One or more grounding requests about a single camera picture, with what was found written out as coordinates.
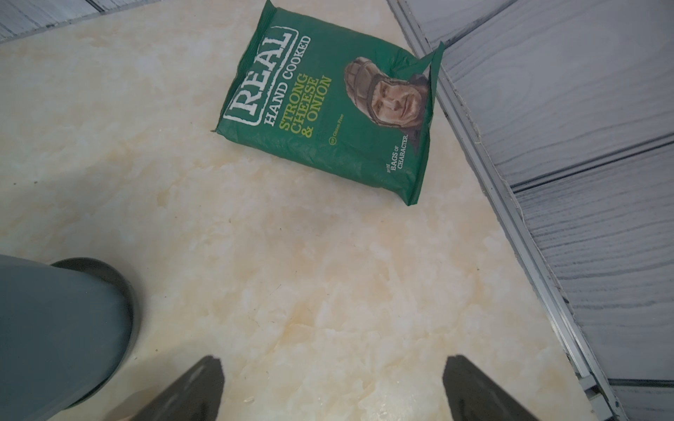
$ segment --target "real logo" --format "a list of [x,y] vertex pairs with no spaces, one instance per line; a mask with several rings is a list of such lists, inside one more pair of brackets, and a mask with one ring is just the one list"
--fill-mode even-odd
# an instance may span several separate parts
[[293,51],[299,32],[272,26],[257,46],[257,54],[222,118],[257,126],[272,94],[276,78]]

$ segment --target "marble floor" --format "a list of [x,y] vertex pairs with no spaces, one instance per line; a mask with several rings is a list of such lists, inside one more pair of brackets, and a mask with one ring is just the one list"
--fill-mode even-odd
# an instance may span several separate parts
[[[277,3],[408,48],[385,0]],[[210,132],[263,4],[0,45],[0,253],[101,259],[143,302],[129,360],[53,419],[131,415],[212,354],[219,420],[449,420],[465,354],[542,421],[596,420],[441,112],[412,207]]]

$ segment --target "gray wall panel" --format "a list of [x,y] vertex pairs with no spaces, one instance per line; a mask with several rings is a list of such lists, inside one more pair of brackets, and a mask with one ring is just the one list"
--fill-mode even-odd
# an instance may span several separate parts
[[674,420],[674,389],[614,386],[630,421]]
[[0,0],[0,40],[94,13],[84,0]]
[[518,0],[443,64],[516,185],[674,133],[672,22],[670,0]]
[[123,7],[126,5],[131,5],[134,3],[150,3],[151,1],[157,0],[94,0],[103,10],[114,10],[118,7]]
[[507,0],[407,0],[431,45],[456,36],[506,3]]
[[517,199],[607,376],[674,379],[674,143]]

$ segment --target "green chip bag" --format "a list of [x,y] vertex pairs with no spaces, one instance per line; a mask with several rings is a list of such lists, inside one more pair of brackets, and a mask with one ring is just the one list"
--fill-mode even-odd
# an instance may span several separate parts
[[215,132],[413,205],[443,50],[417,59],[267,1]]

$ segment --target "chip bag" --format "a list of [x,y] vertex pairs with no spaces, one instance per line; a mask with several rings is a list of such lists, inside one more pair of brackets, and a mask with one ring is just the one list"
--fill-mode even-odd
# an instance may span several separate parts
[[413,205],[443,50],[417,59],[267,1],[215,132]]

